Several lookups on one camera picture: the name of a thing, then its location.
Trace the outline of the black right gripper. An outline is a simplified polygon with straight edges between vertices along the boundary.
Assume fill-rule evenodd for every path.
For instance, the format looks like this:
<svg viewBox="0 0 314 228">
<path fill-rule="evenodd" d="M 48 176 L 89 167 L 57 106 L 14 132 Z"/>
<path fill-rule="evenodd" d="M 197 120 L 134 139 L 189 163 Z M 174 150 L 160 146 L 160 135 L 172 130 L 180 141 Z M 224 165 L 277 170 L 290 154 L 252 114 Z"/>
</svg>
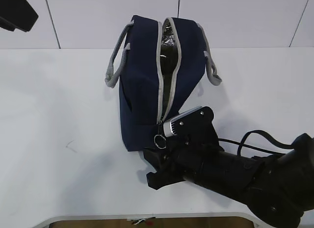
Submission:
<svg viewBox="0 0 314 228">
<path fill-rule="evenodd" d="M 204 116 L 200 124 L 190 128 L 189 133 L 169 137 L 175 141 L 173 151 L 143 150 L 144 159 L 157 170 L 146 174 L 150 188 L 160 189 L 185 180 L 209 186 L 211 173 L 214 172 L 213 162 L 224 150 L 212 124 L 213 110 L 208 106 L 203 106 L 201 110 Z"/>
</svg>

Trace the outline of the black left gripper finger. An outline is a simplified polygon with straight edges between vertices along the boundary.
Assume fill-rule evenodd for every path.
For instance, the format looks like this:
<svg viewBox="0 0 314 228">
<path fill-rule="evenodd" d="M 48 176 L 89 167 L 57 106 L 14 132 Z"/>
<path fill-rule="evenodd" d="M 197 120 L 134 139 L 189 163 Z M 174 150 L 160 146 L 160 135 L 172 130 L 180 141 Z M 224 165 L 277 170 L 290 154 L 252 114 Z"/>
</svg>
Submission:
<svg viewBox="0 0 314 228">
<path fill-rule="evenodd" d="M 5 30 L 29 32 L 38 17 L 27 0 L 0 0 L 0 27 Z"/>
</svg>

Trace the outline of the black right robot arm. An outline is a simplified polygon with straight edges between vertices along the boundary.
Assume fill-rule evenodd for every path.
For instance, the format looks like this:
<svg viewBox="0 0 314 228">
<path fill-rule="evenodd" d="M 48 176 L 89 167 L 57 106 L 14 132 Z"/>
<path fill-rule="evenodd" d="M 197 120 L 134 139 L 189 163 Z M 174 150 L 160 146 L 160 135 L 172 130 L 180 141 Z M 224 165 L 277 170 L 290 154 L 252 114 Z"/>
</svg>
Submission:
<svg viewBox="0 0 314 228">
<path fill-rule="evenodd" d="M 155 148 L 143 155 L 155 169 L 146 175 L 148 186 L 190 181 L 245 204 L 263 222 L 276 228 L 295 228 L 314 208 L 314 140 L 301 134 L 283 144 L 257 130 L 272 145 L 287 153 L 266 151 L 264 157 L 226 152 L 212 125 L 213 110 L 196 107 L 158 125 Z"/>
</svg>

